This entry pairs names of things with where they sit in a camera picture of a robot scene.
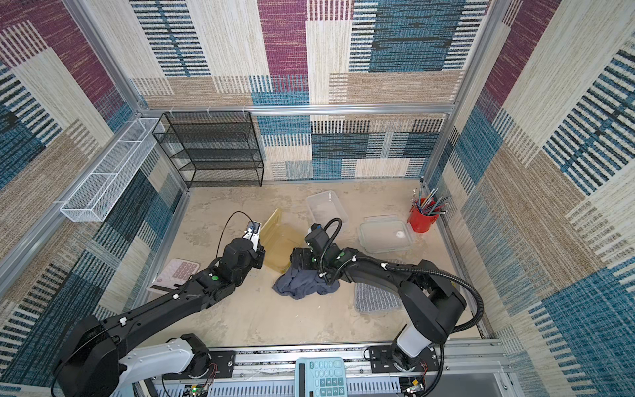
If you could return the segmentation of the translucent white lunch box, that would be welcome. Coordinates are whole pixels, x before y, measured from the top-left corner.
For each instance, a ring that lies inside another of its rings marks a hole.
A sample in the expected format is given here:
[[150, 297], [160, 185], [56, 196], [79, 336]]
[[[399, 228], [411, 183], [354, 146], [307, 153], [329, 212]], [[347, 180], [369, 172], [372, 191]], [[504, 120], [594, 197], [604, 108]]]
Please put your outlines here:
[[342, 230], [347, 227], [349, 217], [335, 191], [327, 190], [310, 195], [305, 202], [309, 209], [312, 223], [319, 223], [324, 226], [331, 219], [340, 218], [342, 220]]

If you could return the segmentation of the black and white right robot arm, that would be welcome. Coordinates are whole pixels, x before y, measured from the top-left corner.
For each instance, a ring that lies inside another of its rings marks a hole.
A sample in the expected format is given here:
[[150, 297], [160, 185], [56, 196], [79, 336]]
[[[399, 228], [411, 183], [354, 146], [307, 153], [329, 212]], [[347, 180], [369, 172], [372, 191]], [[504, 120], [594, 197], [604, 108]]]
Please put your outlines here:
[[326, 282], [367, 284], [397, 296], [410, 320], [390, 346], [397, 370], [414, 370], [422, 351], [434, 345], [444, 347], [451, 334], [470, 329], [483, 318], [485, 304], [477, 289], [433, 262], [383, 261], [357, 249], [342, 249], [334, 240], [315, 223], [305, 237], [306, 247], [292, 251], [291, 267], [316, 271]]

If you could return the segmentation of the grey striped cloth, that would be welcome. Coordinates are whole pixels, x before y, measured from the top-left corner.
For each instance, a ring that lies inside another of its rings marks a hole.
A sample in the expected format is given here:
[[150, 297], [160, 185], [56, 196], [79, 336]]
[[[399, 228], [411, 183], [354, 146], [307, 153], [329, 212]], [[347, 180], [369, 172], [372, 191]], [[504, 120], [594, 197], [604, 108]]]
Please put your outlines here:
[[397, 296], [369, 284], [355, 284], [354, 307], [360, 314], [379, 314], [402, 308]]

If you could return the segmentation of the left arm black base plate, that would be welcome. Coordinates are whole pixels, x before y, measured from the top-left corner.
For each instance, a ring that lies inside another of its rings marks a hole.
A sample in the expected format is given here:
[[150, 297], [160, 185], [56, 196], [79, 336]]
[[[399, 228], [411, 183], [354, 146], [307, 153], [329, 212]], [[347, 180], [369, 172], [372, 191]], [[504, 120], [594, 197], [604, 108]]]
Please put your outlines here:
[[229, 379], [233, 375], [236, 352], [231, 350], [197, 353], [190, 364], [178, 373], [163, 375], [164, 380]]

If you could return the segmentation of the dark blue cloth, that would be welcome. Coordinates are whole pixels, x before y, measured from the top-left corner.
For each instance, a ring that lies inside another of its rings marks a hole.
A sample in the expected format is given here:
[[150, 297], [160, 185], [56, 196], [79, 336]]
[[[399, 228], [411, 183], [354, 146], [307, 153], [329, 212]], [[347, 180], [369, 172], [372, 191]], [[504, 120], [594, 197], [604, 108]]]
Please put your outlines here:
[[340, 284], [335, 281], [328, 284], [324, 277], [319, 276], [316, 270], [298, 269], [290, 267], [273, 284], [274, 292], [281, 296], [300, 300], [311, 294], [333, 294], [338, 291]]

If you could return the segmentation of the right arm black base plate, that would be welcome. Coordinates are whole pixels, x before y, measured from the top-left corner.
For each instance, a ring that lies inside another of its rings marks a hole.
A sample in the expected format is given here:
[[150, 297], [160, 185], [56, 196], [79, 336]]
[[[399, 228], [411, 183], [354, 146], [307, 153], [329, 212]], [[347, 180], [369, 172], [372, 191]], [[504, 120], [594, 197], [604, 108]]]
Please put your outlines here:
[[435, 372], [441, 355], [434, 347], [425, 347], [418, 356], [410, 357], [396, 346], [375, 345], [367, 347], [363, 357], [370, 362], [373, 373]]

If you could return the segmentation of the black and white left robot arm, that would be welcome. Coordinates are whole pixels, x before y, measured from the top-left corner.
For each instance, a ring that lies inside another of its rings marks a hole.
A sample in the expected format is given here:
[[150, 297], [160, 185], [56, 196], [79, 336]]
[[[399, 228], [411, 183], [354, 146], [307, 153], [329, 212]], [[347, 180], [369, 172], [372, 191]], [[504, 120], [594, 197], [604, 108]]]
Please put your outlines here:
[[261, 243], [235, 238], [207, 268], [152, 302], [103, 320], [92, 314], [80, 320], [61, 347], [52, 385], [65, 396], [111, 395], [127, 369], [121, 359], [180, 319], [230, 296], [251, 269], [262, 267], [265, 255]]

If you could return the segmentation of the translucent lunch box lid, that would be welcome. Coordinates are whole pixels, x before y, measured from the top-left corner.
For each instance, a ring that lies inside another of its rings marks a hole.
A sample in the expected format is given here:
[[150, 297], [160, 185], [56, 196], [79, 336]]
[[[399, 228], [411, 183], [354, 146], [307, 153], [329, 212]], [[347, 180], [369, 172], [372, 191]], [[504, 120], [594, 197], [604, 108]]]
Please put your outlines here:
[[365, 218], [358, 228], [360, 245], [369, 254], [408, 251], [412, 244], [412, 228], [395, 215]]

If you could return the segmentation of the yellow lunch box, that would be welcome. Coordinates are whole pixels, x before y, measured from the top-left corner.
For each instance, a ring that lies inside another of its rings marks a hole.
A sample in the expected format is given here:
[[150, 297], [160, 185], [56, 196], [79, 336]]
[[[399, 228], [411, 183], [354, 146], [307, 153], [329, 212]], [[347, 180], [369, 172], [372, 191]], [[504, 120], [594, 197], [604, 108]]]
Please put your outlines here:
[[264, 266], [285, 273], [291, 266], [291, 255], [295, 248], [306, 247], [304, 234], [288, 224], [281, 224], [261, 233], [261, 244], [266, 255]]

